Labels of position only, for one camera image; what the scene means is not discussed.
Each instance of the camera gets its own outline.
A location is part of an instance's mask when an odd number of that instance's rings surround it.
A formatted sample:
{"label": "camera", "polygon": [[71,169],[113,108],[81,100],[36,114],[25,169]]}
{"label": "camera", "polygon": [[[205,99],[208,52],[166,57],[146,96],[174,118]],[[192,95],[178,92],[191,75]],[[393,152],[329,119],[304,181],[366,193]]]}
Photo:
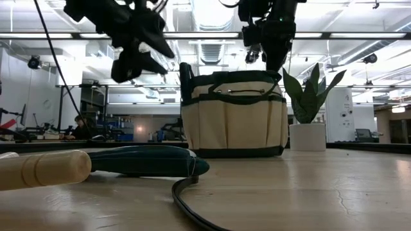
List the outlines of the camera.
{"label": "camera", "polygon": [[41,61],[39,55],[32,55],[31,58],[28,60],[27,63],[28,68],[32,70],[39,70],[41,69]]}

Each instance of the black cord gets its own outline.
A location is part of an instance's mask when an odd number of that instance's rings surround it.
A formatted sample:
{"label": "black cord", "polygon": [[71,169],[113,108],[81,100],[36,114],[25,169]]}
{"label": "black cord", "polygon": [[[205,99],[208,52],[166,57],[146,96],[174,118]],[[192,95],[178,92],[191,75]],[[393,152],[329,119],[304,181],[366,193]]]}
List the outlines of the black cord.
{"label": "black cord", "polygon": [[91,134],[91,132],[90,132],[90,129],[89,129],[89,127],[87,126],[87,123],[84,121],[84,118],[83,118],[83,116],[81,115],[80,111],[78,110],[77,105],[76,105],[76,102],[74,102],[73,95],[71,94],[71,91],[70,91],[70,89],[69,89],[69,86],[67,86],[66,80],[65,80],[64,77],[63,77],[63,72],[62,72],[62,69],[61,69],[60,65],[58,64],[57,55],[56,55],[56,53],[55,53],[53,44],[51,43],[50,34],[49,34],[48,29],[47,29],[46,22],[44,21],[43,14],[41,13],[40,6],[39,6],[39,2],[38,2],[37,0],[34,0],[34,4],[36,5],[37,13],[39,13],[39,17],[40,17],[40,20],[41,20],[41,24],[43,25],[44,32],[46,33],[46,36],[47,36],[47,41],[48,41],[48,43],[49,43],[49,47],[50,47],[50,50],[51,50],[51,54],[53,55],[54,62],[56,63],[58,73],[60,74],[60,77],[61,77],[61,79],[63,80],[64,87],[66,88],[67,93],[69,94],[69,97],[70,97],[71,102],[73,103],[74,109],[76,110],[77,114],[80,116],[80,119],[83,121],[83,124],[85,125],[85,127],[86,127],[86,129],[87,129],[87,132],[89,133],[89,136],[92,137],[92,134]]}

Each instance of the beige canvas bag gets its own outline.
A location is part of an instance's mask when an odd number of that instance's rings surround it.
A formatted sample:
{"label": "beige canvas bag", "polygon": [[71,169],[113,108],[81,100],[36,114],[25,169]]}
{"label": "beige canvas bag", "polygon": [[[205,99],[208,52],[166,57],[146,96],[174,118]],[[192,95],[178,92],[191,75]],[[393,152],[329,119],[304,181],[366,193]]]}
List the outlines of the beige canvas bag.
{"label": "beige canvas bag", "polygon": [[189,149],[199,157],[271,157],[288,140],[287,106],[267,71],[193,76],[180,65],[182,120]]}

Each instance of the wooden table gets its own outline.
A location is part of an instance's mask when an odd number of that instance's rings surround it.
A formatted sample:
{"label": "wooden table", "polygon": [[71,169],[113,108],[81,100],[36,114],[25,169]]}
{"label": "wooden table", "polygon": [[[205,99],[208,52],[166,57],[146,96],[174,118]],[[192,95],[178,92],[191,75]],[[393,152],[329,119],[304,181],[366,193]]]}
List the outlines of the wooden table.
{"label": "wooden table", "polygon": [[[182,197],[229,230],[410,230],[411,156],[327,150],[209,160]],[[81,184],[0,192],[0,230],[198,230],[173,178],[93,173]]]}

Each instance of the green leaf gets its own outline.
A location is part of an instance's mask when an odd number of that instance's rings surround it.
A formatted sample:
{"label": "green leaf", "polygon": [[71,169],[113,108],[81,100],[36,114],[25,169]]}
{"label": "green leaf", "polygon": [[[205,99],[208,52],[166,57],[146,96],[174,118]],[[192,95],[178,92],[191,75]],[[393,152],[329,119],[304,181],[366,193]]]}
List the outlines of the green leaf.
{"label": "green leaf", "polygon": [[298,80],[295,79],[293,76],[290,76],[284,68],[283,80],[285,91],[291,97],[291,99],[296,99],[297,101],[300,101],[302,96],[302,88],[300,82],[298,82]]}
{"label": "green leaf", "polygon": [[340,73],[336,74],[335,77],[333,78],[333,81],[331,81],[331,83],[329,84],[329,86],[327,87],[327,89],[319,94],[317,96],[317,107],[320,110],[320,107],[324,104],[324,102],[326,101],[328,92],[330,92],[330,90],[335,87],[338,83],[341,82],[342,78],[344,77],[344,74],[347,70],[341,71]]}
{"label": "green leaf", "polygon": [[307,112],[307,116],[313,120],[317,115],[319,108],[317,108],[317,93],[314,89],[314,84],[307,81],[304,93],[300,100],[300,106]]}
{"label": "green leaf", "polygon": [[317,93],[319,91],[319,79],[320,79],[320,65],[319,63],[315,64],[311,76],[308,79],[313,84],[314,92]]}
{"label": "green leaf", "polygon": [[319,91],[317,92],[317,95],[323,93],[326,90],[326,87],[327,87],[327,80],[326,80],[326,77],[324,77],[319,84]]}
{"label": "green leaf", "polygon": [[311,123],[312,120],[296,99],[292,100],[291,107],[293,108],[294,116],[298,120],[298,122],[302,124]]}

